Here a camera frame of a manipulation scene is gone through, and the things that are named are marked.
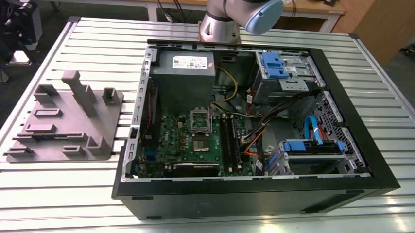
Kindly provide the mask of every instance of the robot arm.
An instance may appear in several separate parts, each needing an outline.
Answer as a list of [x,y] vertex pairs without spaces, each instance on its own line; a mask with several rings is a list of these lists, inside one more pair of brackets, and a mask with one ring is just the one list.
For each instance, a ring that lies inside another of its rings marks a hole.
[[239,43],[239,25],[261,35],[275,25],[291,0],[210,0],[201,25],[201,40]]

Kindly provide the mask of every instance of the motherboard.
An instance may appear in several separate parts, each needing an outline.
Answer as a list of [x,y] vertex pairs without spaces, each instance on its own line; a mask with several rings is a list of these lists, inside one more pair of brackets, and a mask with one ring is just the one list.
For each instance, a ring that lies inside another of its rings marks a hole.
[[[195,126],[209,127],[209,133],[193,133]],[[239,141],[246,133],[245,119],[234,115],[213,116],[207,123],[205,116],[197,114],[163,115],[159,146],[143,148],[141,176],[177,177],[171,174],[174,170],[193,175],[193,170],[199,170],[207,177],[251,176],[253,159],[242,159],[239,154]]]

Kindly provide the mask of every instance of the ram slot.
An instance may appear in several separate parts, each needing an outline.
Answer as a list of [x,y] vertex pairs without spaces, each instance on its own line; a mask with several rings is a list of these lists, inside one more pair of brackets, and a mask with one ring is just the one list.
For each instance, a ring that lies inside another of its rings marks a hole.
[[233,162],[231,162],[231,145],[230,145],[230,137],[227,130],[227,117],[223,116],[221,118],[221,143],[222,143],[222,161],[223,168],[226,172],[233,172]]
[[241,162],[241,155],[239,155],[239,143],[238,143],[238,132],[237,132],[237,122],[234,116],[227,119],[229,120],[229,142],[231,146],[231,162],[233,162],[233,168],[234,171],[239,169],[241,167],[239,162]]

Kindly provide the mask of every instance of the yellow wire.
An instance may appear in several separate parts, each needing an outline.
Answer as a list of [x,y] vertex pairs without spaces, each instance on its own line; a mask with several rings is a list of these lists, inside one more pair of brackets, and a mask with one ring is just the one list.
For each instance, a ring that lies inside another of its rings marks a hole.
[[235,96],[237,96],[237,92],[238,92],[238,82],[235,77],[230,74],[230,72],[227,72],[225,69],[217,67],[217,69],[222,70],[233,79],[234,83],[235,83],[235,90],[234,90],[234,94],[231,95],[230,98],[225,99],[225,100],[219,100],[219,101],[213,101],[213,103],[225,103],[227,101],[230,101]]

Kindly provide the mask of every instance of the white table surface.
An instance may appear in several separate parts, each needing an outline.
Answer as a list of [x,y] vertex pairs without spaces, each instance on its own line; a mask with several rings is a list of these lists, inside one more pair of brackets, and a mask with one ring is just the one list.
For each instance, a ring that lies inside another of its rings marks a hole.
[[67,90],[66,69],[79,70],[93,89],[115,87],[125,102],[109,161],[10,164],[0,157],[0,231],[94,232],[413,232],[415,231],[414,109],[366,52],[346,34],[242,31],[246,44],[323,49],[402,188],[311,215],[139,221],[111,199],[121,146],[129,135],[147,39],[198,40],[198,26],[83,18],[69,23],[0,131],[0,153],[14,144],[39,83]]

